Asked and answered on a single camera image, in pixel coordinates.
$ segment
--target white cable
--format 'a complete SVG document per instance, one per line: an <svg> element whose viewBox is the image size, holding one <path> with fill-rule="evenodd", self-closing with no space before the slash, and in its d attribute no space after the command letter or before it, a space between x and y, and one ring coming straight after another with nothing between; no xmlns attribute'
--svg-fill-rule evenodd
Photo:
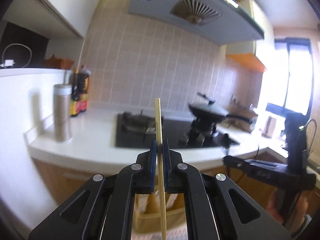
<svg viewBox="0 0 320 240"><path fill-rule="evenodd" d="M312 138L312 141L311 141L311 144L310 144L310 147L309 147L309 150L308 150L308 156L310 155L310 150L311 150L311 147L312 147L312 144L313 144L313 141L315 139L315 136L316 136L316 132L317 132L317 122L315 119L310 119L308 120L308 122L304 125L305 128L308 128L308 125L311 123L311 122L314 122L315 124L315 132L313 134L313 138Z"/></svg>
<svg viewBox="0 0 320 240"><path fill-rule="evenodd" d="M24 67L28 66L29 63L30 63L30 61L31 61L31 59L32 59L32 50L31 50L28 46L23 45L23 44L20 44L20 43L11 43L10 45L8 45L8 46L5 47L5 49L4 49L3 52L2 52L2 64L4 65L4 53L5 53L5 51L6 51L10 46L13 46L13 45L23 46L23 47L25 47L25 48L27 48L27 49L29 50L29 52L30 52L29 61L28 61L27 64L25 64L25 65L24 65L23 67L21 67L21 68L24 68Z"/></svg>

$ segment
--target white countertop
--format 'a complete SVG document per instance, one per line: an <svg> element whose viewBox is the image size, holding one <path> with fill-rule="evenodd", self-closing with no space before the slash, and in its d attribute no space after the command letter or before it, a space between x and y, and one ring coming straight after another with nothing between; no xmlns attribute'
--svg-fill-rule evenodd
<svg viewBox="0 0 320 240"><path fill-rule="evenodd" d="M73 138L64 143L54 139L54 127L51 125L28 147L32 158L55 164L60 167L79 171L116 174L125 166L135 163L137 155L148 149L128 149L115 147L115 131L117 111L89 108L87 112L71 119ZM260 153L276 153L282 150L272 147L269 139L251 135L236 128L218 127L223 133L240 142L239 146L231 146L229 154L250 158L255 156L260 145ZM181 153L183 161L205 170L222 165L225 156L220 147L199 149L175 149ZM287 152L277 154L285 160Z"/></svg>

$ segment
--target wooden stick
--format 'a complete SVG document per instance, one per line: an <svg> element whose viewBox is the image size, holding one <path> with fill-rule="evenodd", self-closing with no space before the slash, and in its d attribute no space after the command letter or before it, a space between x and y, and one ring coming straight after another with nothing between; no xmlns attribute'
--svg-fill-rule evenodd
<svg viewBox="0 0 320 240"><path fill-rule="evenodd" d="M162 159L162 127L161 127L161 108L160 98L155 98L156 113L156 139L157 139L157 161L158 161L158 182L160 197L160 221L162 240L167 239L167 218L165 214L165 195L163 178L163 159Z"/></svg>

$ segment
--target exhaust fan grille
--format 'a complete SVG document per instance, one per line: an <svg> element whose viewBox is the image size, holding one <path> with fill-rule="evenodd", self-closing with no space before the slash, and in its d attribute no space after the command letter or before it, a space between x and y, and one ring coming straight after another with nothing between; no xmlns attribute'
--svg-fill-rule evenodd
<svg viewBox="0 0 320 240"><path fill-rule="evenodd" d="M180 0L170 13L197 25L204 25L221 17L217 10L197 0Z"/></svg>

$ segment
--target window frame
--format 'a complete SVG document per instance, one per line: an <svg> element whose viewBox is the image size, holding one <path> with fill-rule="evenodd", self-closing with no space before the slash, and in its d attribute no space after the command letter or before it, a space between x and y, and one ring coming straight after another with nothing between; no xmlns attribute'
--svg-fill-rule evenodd
<svg viewBox="0 0 320 240"><path fill-rule="evenodd" d="M313 57L312 57L312 50L311 50L311 42L309 39L303 39L303 38L285 38L285 39L275 39L275 43L286 43L288 57L290 57L290 45L302 45L302 46L308 47L308 50L309 50L309 53L311 56L311 62L312 62L311 95L310 95L310 100L309 100L308 111L307 111L307 114L305 115L306 120L308 120L310 118L310 114L311 114L312 101L313 101L313 90L314 90L314 65L313 65ZM279 115L284 118L286 117L287 112L294 113L294 111L285 108L285 104L287 102L287 96L288 96L288 88L289 88L289 78L288 78L287 91L285 94L283 106L277 106L275 104L268 102L267 107L266 107L267 112L271 112L273 114Z"/></svg>

